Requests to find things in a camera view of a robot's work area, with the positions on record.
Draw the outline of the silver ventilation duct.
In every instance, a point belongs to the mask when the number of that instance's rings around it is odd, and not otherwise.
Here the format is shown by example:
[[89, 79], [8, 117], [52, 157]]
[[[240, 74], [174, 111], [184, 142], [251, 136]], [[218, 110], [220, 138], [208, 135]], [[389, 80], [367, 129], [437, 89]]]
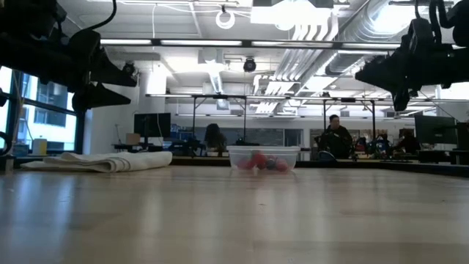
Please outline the silver ventilation duct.
[[369, 0], [335, 37], [339, 42], [390, 42], [415, 17], [411, 6], [389, 4], [397, 0]]

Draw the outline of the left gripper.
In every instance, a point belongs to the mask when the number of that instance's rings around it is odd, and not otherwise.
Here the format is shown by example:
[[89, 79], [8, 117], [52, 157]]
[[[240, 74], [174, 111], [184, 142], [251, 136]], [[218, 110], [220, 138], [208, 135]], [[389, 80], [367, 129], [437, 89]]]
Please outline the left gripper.
[[40, 82], [53, 82], [67, 87], [74, 94], [72, 105], [74, 111], [89, 109], [86, 94], [91, 88], [91, 80], [97, 83], [95, 88], [95, 107], [121, 106], [131, 103], [131, 99], [107, 89], [102, 83], [135, 87], [137, 77], [129, 76], [111, 62], [104, 48], [100, 47], [99, 33], [84, 29], [75, 33], [68, 44], [59, 40], [45, 42], [44, 72]]

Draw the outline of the clear plastic tupperware container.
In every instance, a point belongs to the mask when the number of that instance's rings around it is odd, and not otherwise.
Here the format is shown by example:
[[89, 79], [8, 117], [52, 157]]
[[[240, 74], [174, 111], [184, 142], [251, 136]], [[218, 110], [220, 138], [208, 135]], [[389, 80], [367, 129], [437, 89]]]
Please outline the clear plastic tupperware container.
[[[251, 159], [251, 152], [253, 150], [260, 150], [263, 154], [267, 156], [267, 159], [270, 159], [270, 158], [276, 159], [276, 160], [278, 158], [285, 159], [289, 164], [288, 171], [291, 171], [292, 169], [295, 168], [295, 165], [298, 159], [298, 154], [300, 152], [299, 147], [279, 147], [279, 146], [228, 146], [227, 150], [229, 153], [230, 164], [235, 169], [238, 169], [236, 167], [236, 164], [239, 160], [243, 158]], [[267, 168], [257, 169], [253, 164], [252, 164], [251, 170], [257, 170], [261, 172], [263, 171], [279, 172], [276, 169], [275, 170], [269, 170]]]

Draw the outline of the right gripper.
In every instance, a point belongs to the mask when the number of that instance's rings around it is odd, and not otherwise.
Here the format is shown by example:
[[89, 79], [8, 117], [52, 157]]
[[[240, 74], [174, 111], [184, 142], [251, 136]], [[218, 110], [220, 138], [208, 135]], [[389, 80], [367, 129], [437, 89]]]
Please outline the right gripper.
[[411, 92], [439, 83], [438, 72], [443, 68], [443, 61], [453, 51], [450, 44], [442, 43], [435, 36], [433, 40], [434, 44], [430, 48], [413, 53], [409, 49], [410, 36], [405, 34], [394, 52], [366, 60], [355, 74], [355, 79], [386, 90], [395, 89], [391, 93], [394, 109], [404, 111]]

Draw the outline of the white folded towel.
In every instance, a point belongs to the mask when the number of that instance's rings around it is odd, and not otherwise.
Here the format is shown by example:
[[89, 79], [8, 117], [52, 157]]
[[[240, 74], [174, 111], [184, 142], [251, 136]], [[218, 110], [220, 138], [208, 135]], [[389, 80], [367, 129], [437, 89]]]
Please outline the white folded towel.
[[79, 155], [62, 153], [60, 156], [45, 157], [41, 161], [21, 164], [22, 169], [43, 171], [79, 172], [134, 172], [168, 166], [173, 159], [171, 152], [153, 153], [107, 153]]

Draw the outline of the person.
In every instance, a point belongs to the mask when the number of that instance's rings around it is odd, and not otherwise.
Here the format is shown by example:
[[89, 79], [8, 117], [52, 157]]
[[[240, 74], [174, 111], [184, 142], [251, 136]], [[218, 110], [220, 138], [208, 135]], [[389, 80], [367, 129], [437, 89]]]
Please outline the person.
[[329, 152], [337, 159], [347, 159], [352, 153], [350, 132], [340, 124], [336, 114], [329, 117], [329, 126], [316, 140], [319, 151]]
[[402, 135], [403, 138], [396, 146], [396, 149], [404, 149], [406, 153], [416, 154], [421, 149], [421, 145], [413, 132], [405, 130]]
[[226, 151], [226, 137], [221, 133], [218, 124], [211, 123], [206, 127], [204, 143], [208, 153], [217, 153], [218, 157], [223, 156]]

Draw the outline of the black metal station frame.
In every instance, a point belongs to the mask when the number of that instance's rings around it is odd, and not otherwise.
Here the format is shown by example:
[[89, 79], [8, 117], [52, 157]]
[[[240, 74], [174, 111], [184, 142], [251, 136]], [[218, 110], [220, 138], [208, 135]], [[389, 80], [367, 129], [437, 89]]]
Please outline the black metal station frame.
[[246, 140], [246, 118], [247, 118], [247, 112], [246, 112], [246, 107], [247, 107], [247, 96], [246, 95], [226, 95], [226, 94], [212, 94], [212, 95], [190, 95], [190, 97], [193, 99], [193, 113], [192, 113], [192, 136], [195, 135], [195, 125], [196, 125], [196, 109], [199, 107], [199, 105], [196, 103], [198, 98], [202, 98], [203, 103], [207, 98], [212, 98], [215, 100], [218, 99], [223, 99], [223, 100], [228, 100], [228, 99], [234, 99], [237, 101], [237, 99], [244, 100], [244, 104], [241, 105], [241, 108], [244, 110], [244, 115], [243, 115], [243, 141]]
[[327, 129], [327, 110], [326, 104], [328, 101], [332, 103], [345, 103], [346, 105], [352, 103], [361, 103], [368, 111], [372, 113], [372, 138], [377, 135], [376, 132], [376, 98], [321, 98], [322, 101], [322, 116], [323, 116], [323, 129]]

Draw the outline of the white cylinder container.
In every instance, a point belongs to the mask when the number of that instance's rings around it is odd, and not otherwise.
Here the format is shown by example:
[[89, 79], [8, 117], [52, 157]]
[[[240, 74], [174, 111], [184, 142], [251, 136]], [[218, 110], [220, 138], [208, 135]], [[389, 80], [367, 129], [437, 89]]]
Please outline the white cylinder container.
[[32, 141], [33, 155], [47, 155], [48, 141], [44, 138], [37, 138]]

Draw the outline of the window with black frame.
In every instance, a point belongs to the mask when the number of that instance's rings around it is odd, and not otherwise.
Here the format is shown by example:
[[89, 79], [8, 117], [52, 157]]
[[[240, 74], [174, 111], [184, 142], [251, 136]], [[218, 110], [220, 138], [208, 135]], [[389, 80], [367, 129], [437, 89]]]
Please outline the window with black frame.
[[66, 87], [0, 67], [0, 95], [6, 97], [0, 106], [0, 132], [12, 139], [12, 147], [28, 144], [33, 155], [32, 141], [44, 138], [47, 155], [83, 151], [84, 116], [73, 111], [73, 94]]

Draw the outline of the black aluminium table frame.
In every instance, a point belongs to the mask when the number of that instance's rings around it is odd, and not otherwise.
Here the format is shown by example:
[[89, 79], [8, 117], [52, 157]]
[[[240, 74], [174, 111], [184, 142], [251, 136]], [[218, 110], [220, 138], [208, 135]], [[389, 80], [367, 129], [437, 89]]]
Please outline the black aluminium table frame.
[[[173, 158], [173, 166], [231, 166], [228, 158]], [[360, 161], [297, 161], [300, 169], [385, 169], [431, 175], [469, 178], [469, 166], [445, 164], [397, 163], [378, 160]]]

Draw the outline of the black monitor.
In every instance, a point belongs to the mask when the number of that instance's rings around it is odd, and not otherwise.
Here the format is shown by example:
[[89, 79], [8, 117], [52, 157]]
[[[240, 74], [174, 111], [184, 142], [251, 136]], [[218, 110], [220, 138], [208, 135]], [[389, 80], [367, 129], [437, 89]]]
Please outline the black monitor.
[[456, 127], [457, 148], [469, 151], [469, 122], [458, 122]]
[[133, 131], [149, 142], [149, 138], [169, 138], [171, 136], [171, 114], [135, 114]]
[[457, 145], [457, 129], [454, 118], [415, 116], [416, 138], [421, 144]]

